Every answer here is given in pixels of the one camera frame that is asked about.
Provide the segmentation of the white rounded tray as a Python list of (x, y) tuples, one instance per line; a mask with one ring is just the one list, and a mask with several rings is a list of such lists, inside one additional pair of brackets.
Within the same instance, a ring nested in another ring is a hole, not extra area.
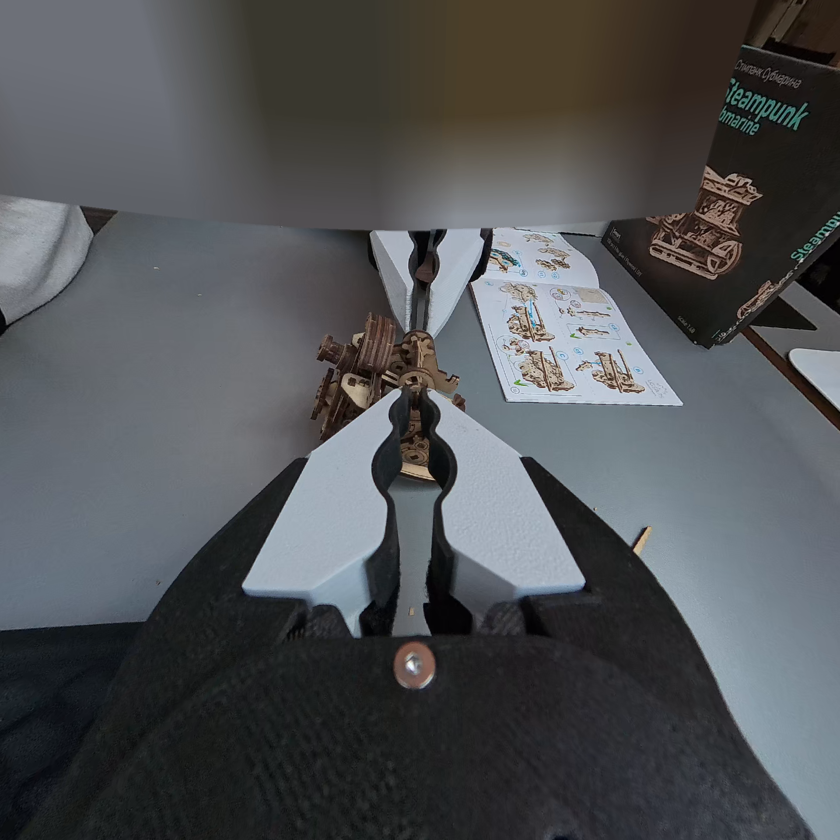
[(787, 355), (826, 418), (839, 428), (839, 351), (797, 348)]

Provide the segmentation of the black quilted wrist rest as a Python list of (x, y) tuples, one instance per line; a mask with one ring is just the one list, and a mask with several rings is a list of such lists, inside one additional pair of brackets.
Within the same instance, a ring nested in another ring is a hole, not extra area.
[(2, 632), (2, 838), (101, 838), (89, 814), (151, 729), (150, 623)]

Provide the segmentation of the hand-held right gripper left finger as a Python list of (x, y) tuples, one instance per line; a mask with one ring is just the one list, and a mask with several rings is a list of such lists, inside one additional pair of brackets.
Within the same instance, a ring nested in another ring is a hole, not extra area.
[(332, 605), (355, 636), (390, 635), (400, 547), (389, 489), (403, 465), (407, 389), (314, 449), (243, 581), (247, 595)]

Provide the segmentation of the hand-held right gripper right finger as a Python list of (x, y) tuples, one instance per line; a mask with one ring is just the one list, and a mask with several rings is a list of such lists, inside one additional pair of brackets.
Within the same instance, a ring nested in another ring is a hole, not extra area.
[(430, 633), (469, 634), (496, 604), (582, 591), (520, 454), (437, 392), (421, 392), (420, 417), (440, 487), (423, 605)]

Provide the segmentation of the person's white t-shirt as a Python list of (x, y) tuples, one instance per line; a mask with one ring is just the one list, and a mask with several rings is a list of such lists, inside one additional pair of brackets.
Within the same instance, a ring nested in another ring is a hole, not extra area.
[(78, 205), (1, 195), (1, 331), (59, 295), (93, 238)]

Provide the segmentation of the dark model kit box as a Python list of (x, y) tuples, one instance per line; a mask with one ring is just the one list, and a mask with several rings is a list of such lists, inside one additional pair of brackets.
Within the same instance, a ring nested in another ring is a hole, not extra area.
[(602, 244), (704, 348), (727, 343), (838, 240), (839, 69), (743, 46), (693, 210)]

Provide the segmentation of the white instruction booklet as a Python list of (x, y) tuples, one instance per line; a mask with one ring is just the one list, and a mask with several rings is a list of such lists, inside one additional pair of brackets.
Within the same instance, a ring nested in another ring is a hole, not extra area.
[(470, 290), (507, 401), (682, 405), (561, 234), (494, 228)]

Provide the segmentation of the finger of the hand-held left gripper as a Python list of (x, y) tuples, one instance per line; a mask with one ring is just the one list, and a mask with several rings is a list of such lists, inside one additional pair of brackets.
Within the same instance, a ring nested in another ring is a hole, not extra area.
[(421, 292), (416, 278), (422, 232), (373, 230), (370, 245), (393, 318), (405, 332), (422, 328)]
[(440, 333), (468, 283), (485, 265), (488, 228), (435, 230), (420, 267), (420, 330)]

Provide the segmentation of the wooden mechanical model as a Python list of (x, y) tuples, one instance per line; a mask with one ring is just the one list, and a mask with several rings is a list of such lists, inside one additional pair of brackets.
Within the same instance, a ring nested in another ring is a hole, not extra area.
[(438, 392), (460, 410), (459, 377), (439, 367), (429, 332), (415, 329), (396, 338), (390, 318), (369, 313), (362, 332), (348, 343), (326, 335), (318, 360), (330, 364), (319, 385), (312, 419), (322, 417), (322, 446), (301, 472), (299, 493), (326, 496), (327, 487), (351, 486), (361, 475), (396, 472), (435, 481), (450, 490), (453, 466), (446, 466), (424, 432), (420, 393)]

